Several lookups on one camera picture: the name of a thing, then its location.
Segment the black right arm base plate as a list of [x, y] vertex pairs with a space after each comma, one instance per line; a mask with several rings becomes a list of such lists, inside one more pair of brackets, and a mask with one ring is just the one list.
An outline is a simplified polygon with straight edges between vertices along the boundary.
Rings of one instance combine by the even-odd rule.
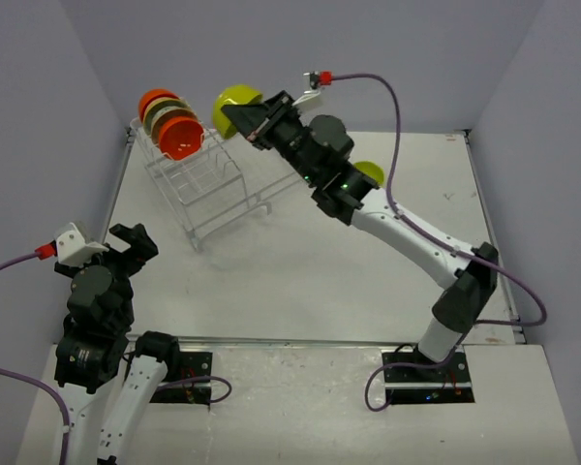
[[390, 405], [474, 403], [471, 374], [464, 352], [456, 352], [439, 370], [410, 367], [384, 370], [385, 397]]

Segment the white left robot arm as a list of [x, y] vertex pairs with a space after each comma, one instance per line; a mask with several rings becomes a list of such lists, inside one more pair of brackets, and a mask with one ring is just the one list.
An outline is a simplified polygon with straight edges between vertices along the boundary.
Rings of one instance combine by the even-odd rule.
[[90, 239], [78, 223], [55, 238], [54, 269], [71, 280], [54, 372], [68, 416], [62, 464], [122, 463], [154, 392], [182, 367], [176, 337], [145, 332], [136, 341], [115, 405], [107, 406], [135, 320], [131, 278], [159, 253], [142, 224], [116, 224], [109, 232], [127, 249], [117, 251]]

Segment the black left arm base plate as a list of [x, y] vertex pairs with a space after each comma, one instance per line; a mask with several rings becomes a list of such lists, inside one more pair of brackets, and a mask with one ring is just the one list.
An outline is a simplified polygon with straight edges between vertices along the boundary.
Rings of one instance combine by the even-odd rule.
[[[211, 374], [211, 352], [181, 351], [175, 367], [164, 378], [163, 384]], [[189, 383], [156, 391], [152, 404], [205, 405], [210, 404], [212, 388], [209, 382]]]

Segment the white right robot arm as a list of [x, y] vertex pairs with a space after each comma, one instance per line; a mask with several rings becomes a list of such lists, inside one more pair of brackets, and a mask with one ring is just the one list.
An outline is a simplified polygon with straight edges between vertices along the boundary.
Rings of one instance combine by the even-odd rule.
[[217, 98], [213, 123], [225, 140], [241, 135], [259, 150], [276, 150], [310, 186], [323, 213], [383, 241], [442, 289], [413, 356], [414, 373], [433, 381], [496, 290], [498, 251], [488, 243], [473, 247], [391, 206], [381, 182], [351, 163], [354, 142], [339, 118], [320, 114], [302, 122], [304, 105], [316, 96], [294, 99], [281, 91], [264, 99], [237, 84]]

